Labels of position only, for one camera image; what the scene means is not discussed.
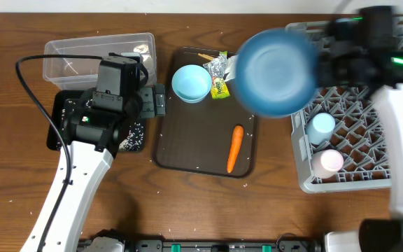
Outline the light blue small bowl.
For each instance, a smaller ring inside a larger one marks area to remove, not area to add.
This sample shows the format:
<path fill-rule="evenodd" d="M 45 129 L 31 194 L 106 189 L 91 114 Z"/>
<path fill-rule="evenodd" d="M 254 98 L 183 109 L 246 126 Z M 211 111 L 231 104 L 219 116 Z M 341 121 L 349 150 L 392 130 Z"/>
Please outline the light blue small bowl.
<path fill-rule="evenodd" d="M 203 100 L 211 91 L 211 76 L 202 66 L 189 64 L 179 68 L 172 77 L 174 93 L 189 104 Z"/>

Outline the white rice pile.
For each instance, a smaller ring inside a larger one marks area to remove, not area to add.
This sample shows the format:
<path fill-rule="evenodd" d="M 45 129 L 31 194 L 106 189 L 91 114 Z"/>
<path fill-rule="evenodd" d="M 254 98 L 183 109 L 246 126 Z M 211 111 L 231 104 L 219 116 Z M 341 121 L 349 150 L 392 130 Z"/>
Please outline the white rice pile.
<path fill-rule="evenodd" d="M 64 118 L 74 108 L 74 105 L 78 102 L 78 98 L 65 98 L 55 101 L 52 108 L 51 118 L 57 129 L 64 132 Z M 119 153 L 138 153 L 141 152 L 145 145 L 146 137 L 146 121 L 137 119 L 129 126 L 127 137 L 119 145 Z M 52 127 L 48 130 L 47 147 L 50 150 L 58 151 L 61 148 L 61 142 L 57 138 Z"/>

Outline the brown serving tray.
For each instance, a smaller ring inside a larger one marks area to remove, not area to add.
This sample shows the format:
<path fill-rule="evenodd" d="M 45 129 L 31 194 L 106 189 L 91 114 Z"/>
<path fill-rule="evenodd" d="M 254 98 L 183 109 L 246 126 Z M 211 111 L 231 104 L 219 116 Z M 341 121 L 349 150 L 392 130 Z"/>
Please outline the brown serving tray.
<path fill-rule="evenodd" d="M 184 102 L 171 87 L 171 79 L 179 68 L 206 62 L 200 53 L 219 54 L 217 50 L 191 47 L 182 47 L 173 54 L 167 81 L 167 111 L 157 124 L 152 158 L 162 168 L 242 179 L 255 166 L 258 117 L 236 99 L 234 82 L 227 83 L 229 97 L 213 99 L 208 95 L 196 104 Z M 244 134 L 234 169 L 229 173 L 227 159 L 237 125 L 243 127 Z"/>

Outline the light blue cup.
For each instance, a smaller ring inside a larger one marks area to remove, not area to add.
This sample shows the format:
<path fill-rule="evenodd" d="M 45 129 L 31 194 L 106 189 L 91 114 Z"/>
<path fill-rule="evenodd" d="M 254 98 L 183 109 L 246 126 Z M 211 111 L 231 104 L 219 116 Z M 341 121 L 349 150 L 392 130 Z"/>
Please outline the light blue cup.
<path fill-rule="evenodd" d="M 320 145 L 332 137 L 335 120 L 328 113 L 318 113 L 306 126 L 306 135 L 311 144 Z"/>

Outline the wooden chopstick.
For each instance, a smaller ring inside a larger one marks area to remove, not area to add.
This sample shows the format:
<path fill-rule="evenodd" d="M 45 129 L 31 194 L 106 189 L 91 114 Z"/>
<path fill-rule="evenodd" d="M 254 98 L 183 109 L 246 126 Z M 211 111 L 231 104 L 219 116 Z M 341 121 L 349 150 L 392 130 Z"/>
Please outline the wooden chopstick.
<path fill-rule="evenodd" d="M 215 59 L 214 57 L 212 57 L 212 56 L 210 56 L 210 55 L 206 55 L 206 54 L 202 54 L 202 53 L 197 53 L 197 55 L 198 55 L 199 57 L 204 58 L 205 60 L 208 60 L 208 61 L 213 61 L 213 60 Z"/>

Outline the dark blue plate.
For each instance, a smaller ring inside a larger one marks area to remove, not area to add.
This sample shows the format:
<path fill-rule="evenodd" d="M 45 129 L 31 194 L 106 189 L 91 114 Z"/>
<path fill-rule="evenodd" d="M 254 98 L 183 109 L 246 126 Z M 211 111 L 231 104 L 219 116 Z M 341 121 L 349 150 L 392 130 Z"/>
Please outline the dark blue plate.
<path fill-rule="evenodd" d="M 289 116 L 316 96 L 318 64 L 317 47 L 302 34 L 284 29 L 262 31 L 239 49 L 235 96 L 255 115 Z"/>

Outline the green snack wrapper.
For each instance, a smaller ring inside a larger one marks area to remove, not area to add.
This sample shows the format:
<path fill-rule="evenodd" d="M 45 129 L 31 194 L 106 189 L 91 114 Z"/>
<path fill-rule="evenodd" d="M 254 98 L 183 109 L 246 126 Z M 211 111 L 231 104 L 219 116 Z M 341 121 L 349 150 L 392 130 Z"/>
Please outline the green snack wrapper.
<path fill-rule="evenodd" d="M 224 99 L 230 96 L 224 80 L 227 68 L 227 51 L 219 52 L 219 56 L 208 63 L 203 64 L 212 79 L 211 96 L 213 99 Z"/>

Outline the orange carrot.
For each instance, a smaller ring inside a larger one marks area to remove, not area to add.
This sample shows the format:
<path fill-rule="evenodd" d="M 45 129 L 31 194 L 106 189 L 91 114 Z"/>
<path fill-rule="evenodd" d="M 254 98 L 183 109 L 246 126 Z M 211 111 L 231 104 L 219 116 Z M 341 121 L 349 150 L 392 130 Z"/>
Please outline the orange carrot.
<path fill-rule="evenodd" d="M 236 159 L 239 155 L 239 151 L 241 149 L 241 143 L 243 140 L 243 127 L 241 125 L 237 125 L 232 133 L 232 142 L 229 150 L 229 157 L 227 161 L 227 172 L 232 173 L 234 170 L 234 166 L 236 164 Z"/>

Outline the pink cup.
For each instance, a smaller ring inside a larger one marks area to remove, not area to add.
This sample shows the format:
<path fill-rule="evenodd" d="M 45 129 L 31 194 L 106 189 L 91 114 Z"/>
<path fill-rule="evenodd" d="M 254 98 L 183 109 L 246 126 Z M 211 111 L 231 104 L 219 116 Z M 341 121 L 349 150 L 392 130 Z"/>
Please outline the pink cup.
<path fill-rule="evenodd" d="M 328 179 L 335 175 L 344 165 L 342 154 L 337 150 L 322 150 L 311 158 L 313 175 L 320 179 Z"/>

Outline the white napkin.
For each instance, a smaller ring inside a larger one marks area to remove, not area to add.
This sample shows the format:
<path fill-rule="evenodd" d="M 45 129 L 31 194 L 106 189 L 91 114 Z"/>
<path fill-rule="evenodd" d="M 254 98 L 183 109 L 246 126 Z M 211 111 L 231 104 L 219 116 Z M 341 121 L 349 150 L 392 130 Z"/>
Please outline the white napkin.
<path fill-rule="evenodd" d="M 227 67 L 225 69 L 224 80 L 225 82 L 234 80 L 236 78 L 236 62 L 237 55 L 231 56 L 227 59 Z"/>

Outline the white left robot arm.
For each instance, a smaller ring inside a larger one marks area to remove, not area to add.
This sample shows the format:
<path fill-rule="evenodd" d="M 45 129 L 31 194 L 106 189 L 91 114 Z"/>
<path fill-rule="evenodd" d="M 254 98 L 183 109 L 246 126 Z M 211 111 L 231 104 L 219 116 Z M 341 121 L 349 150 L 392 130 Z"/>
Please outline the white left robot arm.
<path fill-rule="evenodd" d="M 113 156 L 90 143 L 61 148 L 54 181 L 22 251 L 75 251 L 83 224 Z"/>

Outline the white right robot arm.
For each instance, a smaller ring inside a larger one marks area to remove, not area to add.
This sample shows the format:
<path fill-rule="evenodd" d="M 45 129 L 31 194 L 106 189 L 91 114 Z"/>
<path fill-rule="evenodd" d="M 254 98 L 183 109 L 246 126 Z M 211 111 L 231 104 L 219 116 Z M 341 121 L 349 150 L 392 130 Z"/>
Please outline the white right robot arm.
<path fill-rule="evenodd" d="M 361 8 L 325 28 L 330 52 L 320 58 L 323 87 L 366 86 L 383 128 L 391 172 L 389 220 L 365 219 L 356 231 L 325 235 L 324 251 L 403 251 L 403 46 L 392 6 Z"/>

